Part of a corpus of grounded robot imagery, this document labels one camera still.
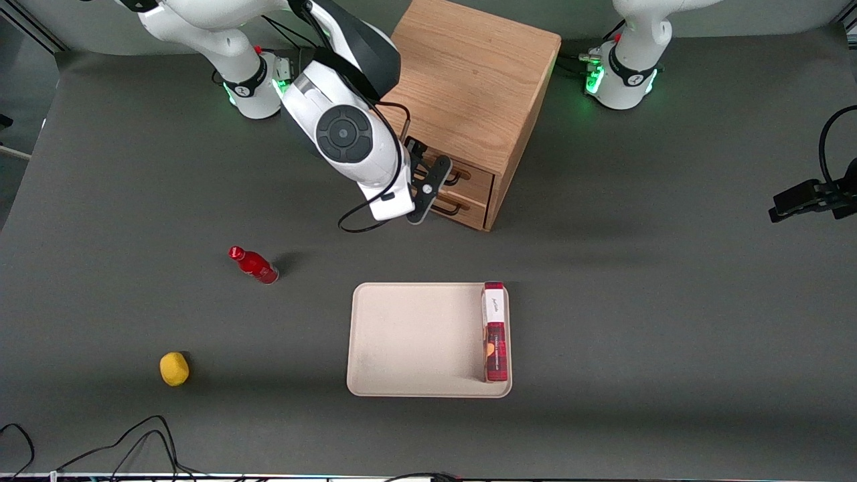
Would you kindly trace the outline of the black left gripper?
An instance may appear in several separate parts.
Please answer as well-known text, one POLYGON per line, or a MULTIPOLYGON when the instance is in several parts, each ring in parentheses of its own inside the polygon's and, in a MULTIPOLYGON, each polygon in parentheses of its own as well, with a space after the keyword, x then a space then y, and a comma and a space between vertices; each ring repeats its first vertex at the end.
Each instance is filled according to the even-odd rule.
POLYGON ((843 177, 832 182, 838 200, 834 207, 827 202, 827 185, 818 179, 808 179, 774 196, 774 207, 768 211, 772 223, 812 212, 832 211, 835 220, 856 214, 856 164, 853 158, 843 177))

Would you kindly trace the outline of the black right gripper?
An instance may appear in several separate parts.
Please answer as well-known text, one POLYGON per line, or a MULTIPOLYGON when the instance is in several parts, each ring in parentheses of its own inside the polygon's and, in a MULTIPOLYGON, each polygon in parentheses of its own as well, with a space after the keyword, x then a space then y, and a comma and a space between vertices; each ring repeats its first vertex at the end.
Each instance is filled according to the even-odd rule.
POLYGON ((440 194, 441 186, 452 171, 453 162, 448 156, 441 155, 434 163, 426 163, 424 157, 429 146, 412 135, 405 138, 405 149, 411 158, 411 200, 415 205, 406 219, 411 225, 419 225, 440 194))

